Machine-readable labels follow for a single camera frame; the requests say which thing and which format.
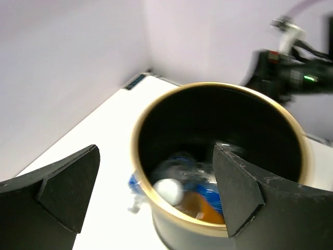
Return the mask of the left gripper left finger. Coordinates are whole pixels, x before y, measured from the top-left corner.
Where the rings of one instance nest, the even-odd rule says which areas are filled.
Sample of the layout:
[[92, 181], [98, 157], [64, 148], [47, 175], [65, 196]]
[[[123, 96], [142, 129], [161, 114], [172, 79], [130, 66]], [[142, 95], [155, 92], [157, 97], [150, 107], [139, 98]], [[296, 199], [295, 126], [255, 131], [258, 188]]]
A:
[[1, 249], [72, 249], [99, 165], [99, 148], [90, 145], [1, 182]]

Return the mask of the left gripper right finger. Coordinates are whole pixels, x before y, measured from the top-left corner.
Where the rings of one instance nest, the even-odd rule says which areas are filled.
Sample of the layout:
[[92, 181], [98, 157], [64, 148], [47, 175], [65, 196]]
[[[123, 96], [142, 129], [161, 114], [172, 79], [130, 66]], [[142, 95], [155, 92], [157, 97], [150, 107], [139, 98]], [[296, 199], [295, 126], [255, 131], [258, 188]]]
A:
[[290, 181], [215, 146], [213, 168], [237, 249], [332, 249], [332, 192]]

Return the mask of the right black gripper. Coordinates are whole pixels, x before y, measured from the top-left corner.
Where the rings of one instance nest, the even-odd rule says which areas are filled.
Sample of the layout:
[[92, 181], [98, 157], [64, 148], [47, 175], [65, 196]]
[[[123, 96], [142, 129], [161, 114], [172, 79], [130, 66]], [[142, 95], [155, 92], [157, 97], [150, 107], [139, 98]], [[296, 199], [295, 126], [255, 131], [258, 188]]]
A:
[[256, 51], [245, 87], [279, 104], [291, 101], [293, 95], [332, 94], [332, 61], [301, 57], [294, 48], [292, 54], [295, 59], [266, 49]]

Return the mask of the orange plastic bottle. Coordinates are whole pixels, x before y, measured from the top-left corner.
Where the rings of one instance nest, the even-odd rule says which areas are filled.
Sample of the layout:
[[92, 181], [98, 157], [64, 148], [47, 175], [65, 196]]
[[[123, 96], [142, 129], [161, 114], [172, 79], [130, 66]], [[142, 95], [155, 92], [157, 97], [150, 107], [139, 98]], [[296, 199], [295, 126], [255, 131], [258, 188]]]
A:
[[201, 221], [225, 224], [223, 215], [215, 211], [202, 195], [195, 192], [186, 191], [182, 201], [175, 208]]

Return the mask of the small blue label bottle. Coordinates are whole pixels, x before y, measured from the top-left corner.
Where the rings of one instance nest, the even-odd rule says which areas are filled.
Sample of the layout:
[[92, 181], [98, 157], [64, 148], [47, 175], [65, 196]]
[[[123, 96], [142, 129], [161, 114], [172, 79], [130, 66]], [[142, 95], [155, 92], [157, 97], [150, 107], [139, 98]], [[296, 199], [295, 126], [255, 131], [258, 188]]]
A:
[[131, 174], [129, 178], [128, 187], [131, 195], [128, 211], [133, 214], [137, 214], [140, 211], [142, 204], [146, 202], [146, 196], [141, 189], [139, 181], [137, 181], [134, 173]]

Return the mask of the clear bottle white cap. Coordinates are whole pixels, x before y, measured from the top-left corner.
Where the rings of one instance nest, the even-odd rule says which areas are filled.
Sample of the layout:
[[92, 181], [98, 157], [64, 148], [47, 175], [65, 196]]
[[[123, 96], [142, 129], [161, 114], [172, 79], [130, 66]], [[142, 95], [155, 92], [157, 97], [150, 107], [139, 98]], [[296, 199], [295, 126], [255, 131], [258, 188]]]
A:
[[150, 180], [155, 191], [172, 206], [181, 203], [186, 191], [192, 191], [222, 213], [212, 158], [197, 161], [188, 152], [177, 152], [152, 171]]

